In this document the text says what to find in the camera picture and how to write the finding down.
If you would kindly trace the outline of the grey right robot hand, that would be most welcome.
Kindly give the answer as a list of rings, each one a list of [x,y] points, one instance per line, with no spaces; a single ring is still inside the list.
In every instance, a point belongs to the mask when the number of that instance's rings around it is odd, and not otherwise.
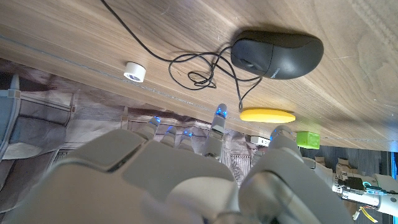
[[[221,163],[226,106],[216,109],[203,154],[175,130],[154,140],[159,118],[136,132],[104,134],[56,163],[8,223],[351,223],[342,201],[304,163],[291,130],[241,184]]]

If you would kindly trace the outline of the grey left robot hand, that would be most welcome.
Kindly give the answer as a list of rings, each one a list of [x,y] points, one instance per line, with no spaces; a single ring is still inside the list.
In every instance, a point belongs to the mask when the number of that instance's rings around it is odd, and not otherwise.
[[[371,187],[379,186],[376,178],[360,175],[358,171],[353,169],[340,169],[333,172],[332,169],[325,167],[314,159],[304,157],[303,160],[343,200],[379,208],[381,196],[368,192]]]

